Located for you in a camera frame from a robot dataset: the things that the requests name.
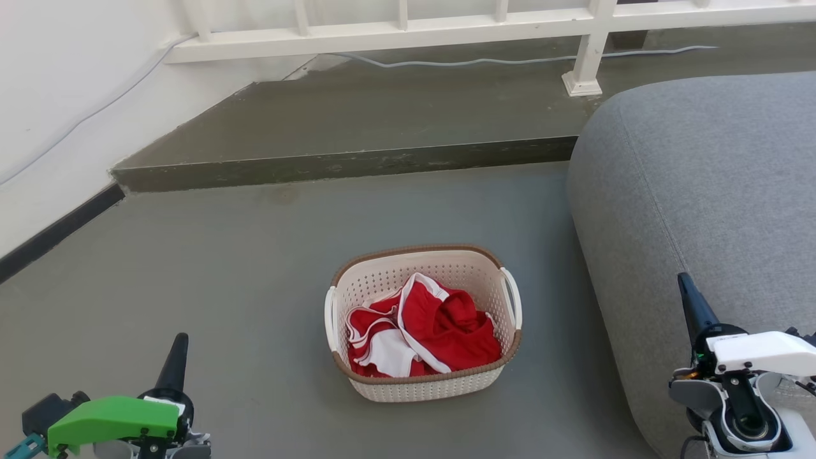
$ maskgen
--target laundry basket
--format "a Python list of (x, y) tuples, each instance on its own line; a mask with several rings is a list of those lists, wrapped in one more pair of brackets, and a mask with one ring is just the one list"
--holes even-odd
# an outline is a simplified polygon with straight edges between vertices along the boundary
[[(490, 313), (502, 358), (488, 365), (422, 377), (364, 377), (348, 366), (346, 314), (363, 301), (394, 291), (420, 272), (468, 292)], [(419, 402), (482, 390), (499, 377), (521, 342), (521, 298), (516, 281), (487, 250), (466, 245), (395, 249), (352, 260), (335, 276), (325, 304), (326, 339), (340, 370), (375, 402)]]

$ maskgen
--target teal connector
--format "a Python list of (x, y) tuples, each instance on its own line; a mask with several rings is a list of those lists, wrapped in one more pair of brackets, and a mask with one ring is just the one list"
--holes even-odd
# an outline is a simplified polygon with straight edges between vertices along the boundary
[(46, 441), (37, 434), (31, 434), (17, 446), (3, 455), (3, 459), (31, 459), (46, 450)]

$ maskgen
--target gray sofa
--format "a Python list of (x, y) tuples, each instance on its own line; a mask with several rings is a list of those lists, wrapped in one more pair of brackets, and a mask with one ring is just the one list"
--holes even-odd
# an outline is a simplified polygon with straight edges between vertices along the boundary
[[(676, 458), (694, 433), (667, 396), (690, 355), (677, 273), (723, 322), (816, 331), (816, 73), (618, 94), (579, 137), (568, 195), (632, 415)], [(816, 426), (803, 390), (771, 403)]]

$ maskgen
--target basket handle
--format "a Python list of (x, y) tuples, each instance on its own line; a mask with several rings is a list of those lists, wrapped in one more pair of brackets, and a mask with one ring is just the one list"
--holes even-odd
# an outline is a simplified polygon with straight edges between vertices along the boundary
[(335, 286), (329, 287), (326, 292), (326, 303), (324, 304), (323, 322), (326, 325), (326, 339), (329, 341), (331, 352), (337, 352), (337, 341), (335, 341), (335, 325), (333, 320), (333, 304), (335, 302)]
[(510, 274), (510, 271), (507, 268), (501, 268), (500, 271), (504, 276), (504, 280), (507, 281), (508, 285), (510, 286), (510, 293), (512, 295), (512, 307), (513, 307), (513, 318), (515, 319), (513, 322), (516, 324), (516, 330), (521, 330), (521, 295), (518, 292), (518, 286), (516, 285), (516, 280)]

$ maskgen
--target brown basket rim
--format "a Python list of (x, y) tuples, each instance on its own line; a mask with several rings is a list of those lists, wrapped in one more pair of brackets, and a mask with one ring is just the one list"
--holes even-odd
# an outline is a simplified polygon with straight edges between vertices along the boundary
[(331, 286), (337, 287), (337, 283), (340, 281), (340, 278), (343, 277), (343, 274), (346, 274), (346, 271), (350, 270), (352, 266), (362, 263), (363, 261), (370, 261), (376, 260), (377, 258), (385, 258), (386, 256), (394, 256), (394, 255), (405, 255), (406, 253), (420, 253), (420, 252), (444, 252), (448, 250), (466, 250), (470, 252), (476, 252), (486, 256), (490, 261), (496, 265), (496, 268), (502, 269), (503, 265), (502, 262), (496, 258), (493, 253), (491, 253), (486, 248), (479, 247), (477, 245), (472, 244), (426, 244), (426, 245), (418, 245), (418, 246), (409, 246), (409, 247), (400, 247), (400, 248), (392, 248), (388, 250), (383, 250), (379, 252), (372, 252), (366, 255), (358, 256), (353, 258), (348, 263), (343, 265), (339, 270), (337, 270), (337, 274), (331, 280)]
[(479, 373), (492, 372), (497, 368), (501, 368), (515, 357), (518, 347), (521, 344), (521, 330), (516, 330), (513, 334), (512, 344), (507, 353), (501, 359), (493, 363), (482, 365), (480, 367), (468, 368), (467, 370), (459, 370), (457, 372), (440, 373), (438, 375), (427, 375), (423, 377), (364, 377), (356, 374), (351, 368), (346, 365), (340, 358), (337, 351), (333, 351), (332, 357), (335, 358), (337, 368), (350, 380), (367, 385), (389, 385), (389, 384), (421, 384), (423, 382), (447, 381), (460, 377), (470, 377)]

